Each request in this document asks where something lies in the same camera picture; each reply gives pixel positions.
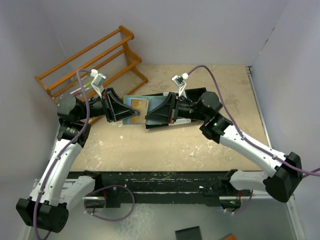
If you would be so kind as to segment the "mint green card holder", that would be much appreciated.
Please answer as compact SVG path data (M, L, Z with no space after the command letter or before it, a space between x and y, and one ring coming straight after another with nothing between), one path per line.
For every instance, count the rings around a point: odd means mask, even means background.
M134 96L126 95L123 103L139 112L139 115L126 118L122 121L123 125L161 125L160 121L146 120L146 115L161 105L167 97L164 95Z

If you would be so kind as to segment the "gold credit card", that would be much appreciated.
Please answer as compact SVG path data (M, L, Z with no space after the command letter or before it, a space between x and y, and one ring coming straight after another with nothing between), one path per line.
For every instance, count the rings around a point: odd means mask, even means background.
M130 118L131 124L145 124L146 123L146 115L148 113L149 100L141 99L141 98L133 98L131 100L131 107L137 111L139 111L138 116L134 116Z

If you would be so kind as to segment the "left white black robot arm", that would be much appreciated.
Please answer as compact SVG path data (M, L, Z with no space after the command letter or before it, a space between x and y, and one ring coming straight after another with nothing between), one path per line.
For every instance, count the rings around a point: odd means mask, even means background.
M63 94L57 105L60 127L52 157L29 197L20 198L16 204L16 210L27 226L48 233L59 233L64 228L69 212L84 196L98 196L105 189L102 175L89 171L64 188L70 169L89 137L90 118L105 116L112 123L139 115L113 88L84 101L72 94Z

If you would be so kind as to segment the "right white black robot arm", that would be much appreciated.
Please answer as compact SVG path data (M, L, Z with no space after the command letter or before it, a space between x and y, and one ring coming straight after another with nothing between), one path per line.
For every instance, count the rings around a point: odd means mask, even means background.
M231 170L222 183L226 195L233 196L242 190L263 191L279 202L288 202L303 178L297 170L302 166L300 156L274 150L250 137L220 114L222 107L218 95L211 91L204 92L197 102L170 92L145 119L162 124L173 124L177 119L202 121L200 130L208 140L238 152L261 169Z

